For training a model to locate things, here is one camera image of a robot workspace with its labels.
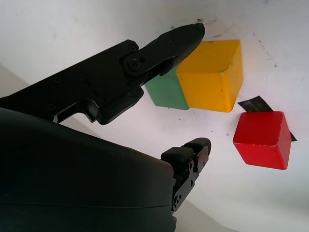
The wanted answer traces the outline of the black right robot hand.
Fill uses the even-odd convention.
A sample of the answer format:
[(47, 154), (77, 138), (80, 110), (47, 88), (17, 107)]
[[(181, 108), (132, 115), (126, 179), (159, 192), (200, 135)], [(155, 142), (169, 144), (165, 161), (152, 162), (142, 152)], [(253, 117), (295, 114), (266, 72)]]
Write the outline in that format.
[(174, 212), (209, 159), (196, 138), (159, 159), (67, 128), (81, 113), (106, 125), (134, 106), (142, 86), (187, 58), (202, 23), (143, 48), (126, 40), (0, 100), (3, 232), (173, 232)]

